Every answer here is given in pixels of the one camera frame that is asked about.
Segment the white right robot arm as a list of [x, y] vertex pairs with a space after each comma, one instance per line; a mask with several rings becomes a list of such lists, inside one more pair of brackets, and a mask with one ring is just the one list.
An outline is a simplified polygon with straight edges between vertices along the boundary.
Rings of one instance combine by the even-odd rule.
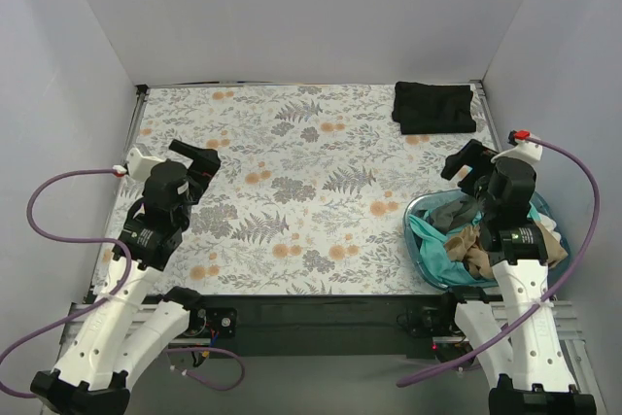
[[525, 130], [511, 132], [509, 141], [511, 149], [498, 153], [471, 140], [447, 157], [441, 173], [450, 179], [463, 166], [470, 169], [459, 186], [479, 205], [480, 244], [501, 289], [507, 324], [498, 326], [483, 297], [463, 296], [440, 309], [439, 321], [470, 342], [490, 385], [490, 413], [594, 414], [594, 397], [580, 391], [564, 358], [544, 235], [529, 216], [542, 143]]

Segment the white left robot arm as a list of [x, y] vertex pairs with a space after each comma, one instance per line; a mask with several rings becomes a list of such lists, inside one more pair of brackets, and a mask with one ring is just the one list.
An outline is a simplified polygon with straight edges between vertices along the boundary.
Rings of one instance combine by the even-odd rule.
[[181, 287], [164, 297], [151, 318], [129, 328], [190, 226], [193, 206], [221, 167], [213, 149], [174, 140], [170, 151], [190, 159], [145, 156], [132, 148], [120, 173], [143, 185], [128, 209], [105, 284], [83, 312], [85, 321], [53, 369], [38, 372], [31, 392], [57, 414], [122, 414], [138, 377], [182, 334], [198, 336], [207, 315], [199, 293]]

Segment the teal t shirt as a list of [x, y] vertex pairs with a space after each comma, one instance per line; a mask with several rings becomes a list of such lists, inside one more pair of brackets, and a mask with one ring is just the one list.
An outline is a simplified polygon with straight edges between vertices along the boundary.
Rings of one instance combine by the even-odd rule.
[[495, 281], [487, 253], [481, 248], [482, 214], [475, 201], [461, 197], [431, 211], [406, 216], [408, 248], [413, 261], [432, 285], [490, 288]]

